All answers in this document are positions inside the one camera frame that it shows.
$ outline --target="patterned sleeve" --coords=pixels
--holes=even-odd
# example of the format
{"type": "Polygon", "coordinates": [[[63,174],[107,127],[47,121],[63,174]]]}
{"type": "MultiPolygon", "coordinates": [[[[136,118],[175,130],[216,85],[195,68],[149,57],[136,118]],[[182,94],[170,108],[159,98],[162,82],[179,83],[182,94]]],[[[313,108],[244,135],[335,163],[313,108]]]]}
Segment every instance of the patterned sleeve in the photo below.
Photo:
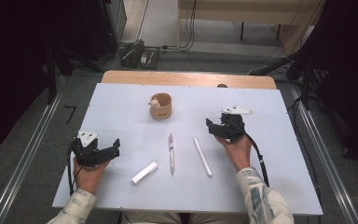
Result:
{"type": "Polygon", "coordinates": [[[76,189],[68,204],[48,224],[84,224],[97,197],[83,189],[76,189]]]}
{"type": "Polygon", "coordinates": [[[250,223],[295,223],[282,195],[270,189],[255,168],[237,172],[250,223]]]}

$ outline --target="hand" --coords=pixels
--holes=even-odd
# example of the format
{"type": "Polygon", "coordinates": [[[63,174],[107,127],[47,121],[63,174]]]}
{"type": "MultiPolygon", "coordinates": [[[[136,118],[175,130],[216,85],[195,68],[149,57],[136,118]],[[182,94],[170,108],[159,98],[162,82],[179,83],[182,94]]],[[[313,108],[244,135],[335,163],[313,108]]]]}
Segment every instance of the hand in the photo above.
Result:
{"type": "Polygon", "coordinates": [[[76,187],[95,195],[98,187],[100,186],[103,170],[109,162],[110,161],[103,162],[97,167],[83,166],[83,168],[81,168],[81,165],[77,163],[76,157],[74,157],[74,176],[78,173],[76,176],[76,187]]]}
{"type": "Polygon", "coordinates": [[[237,172],[243,168],[251,166],[252,143],[245,135],[233,143],[218,136],[215,136],[215,138],[225,148],[226,153],[237,172]]]}

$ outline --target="small wooden cup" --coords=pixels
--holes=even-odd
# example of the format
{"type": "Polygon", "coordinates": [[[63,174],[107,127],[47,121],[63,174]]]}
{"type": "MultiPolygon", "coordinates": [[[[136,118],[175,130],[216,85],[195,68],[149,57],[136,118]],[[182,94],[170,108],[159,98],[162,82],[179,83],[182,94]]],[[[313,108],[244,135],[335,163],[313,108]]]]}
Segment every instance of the small wooden cup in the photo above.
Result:
{"type": "Polygon", "coordinates": [[[172,98],[168,93],[157,93],[150,98],[150,115],[153,119],[167,119],[172,114],[172,98]],[[152,105],[152,100],[158,100],[159,105],[152,105]]]}

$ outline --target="hand-mounted device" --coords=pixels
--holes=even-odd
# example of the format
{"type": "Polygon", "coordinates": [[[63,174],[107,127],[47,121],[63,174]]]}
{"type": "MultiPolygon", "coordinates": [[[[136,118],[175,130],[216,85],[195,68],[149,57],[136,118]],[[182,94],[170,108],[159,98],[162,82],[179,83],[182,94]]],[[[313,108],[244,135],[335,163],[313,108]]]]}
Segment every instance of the hand-mounted device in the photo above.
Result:
{"type": "Polygon", "coordinates": [[[269,186],[269,177],[267,176],[266,165],[264,164],[263,156],[258,150],[255,140],[245,131],[245,123],[243,123],[241,114],[222,113],[220,118],[221,125],[213,124],[209,119],[206,119],[206,126],[208,126],[209,133],[222,138],[229,139],[231,143],[240,139],[243,135],[248,137],[252,146],[255,148],[258,160],[260,161],[261,171],[263,172],[264,182],[269,186]]]}
{"type": "Polygon", "coordinates": [[[241,115],[222,113],[220,120],[222,125],[213,124],[210,119],[206,119],[209,133],[229,139],[230,142],[235,142],[244,135],[245,124],[242,121],[241,115]]]}
{"type": "Polygon", "coordinates": [[[71,145],[68,147],[67,166],[70,195],[74,193],[75,184],[75,180],[72,182],[71,175],[71,152],[75,153],[76,161],[79,165],[81,165],[78,172],[80,172],[84,166],[96,167],[105,161],[111,161],[112,159],[120,156],[120,150],[118,149],[120,147],[119,139],[116,139],[115,143],[111,147],[100,150],[98,149],[97,136],[98,134],[96,133],[79,132],[77,138],[72,141],[71,145]]]}

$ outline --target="white marker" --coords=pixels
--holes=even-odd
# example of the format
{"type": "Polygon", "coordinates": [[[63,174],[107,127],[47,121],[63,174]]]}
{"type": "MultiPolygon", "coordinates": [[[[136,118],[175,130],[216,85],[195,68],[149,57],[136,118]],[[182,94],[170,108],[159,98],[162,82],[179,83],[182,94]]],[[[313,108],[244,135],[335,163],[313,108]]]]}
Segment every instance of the white marker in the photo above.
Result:
{"type": "Polygon", "coordinates": [[[197,138],[194,138],[193,141],[194,141],[194,144],[196,145],[197,151],[200,154],[200,157],[201,157],[202,163],[205,167],[206,173],[208,174],[208,176],[212,176],[211,169],[209,168],[208,162],[206,162],[206,160],[205,160],[205,157],[202,153],[202,149],[200,147],[199,141],[197,140],[197,138]]]}
{"type": "Polygon", "coordinates": [[[145,176],[151,174],[153,171],[157,169],[158,165],[155,161],[152,161],[146,168],[144,168],[138,175],[136,175],[132,181],[134,184],[138,184],[145,176]]]}

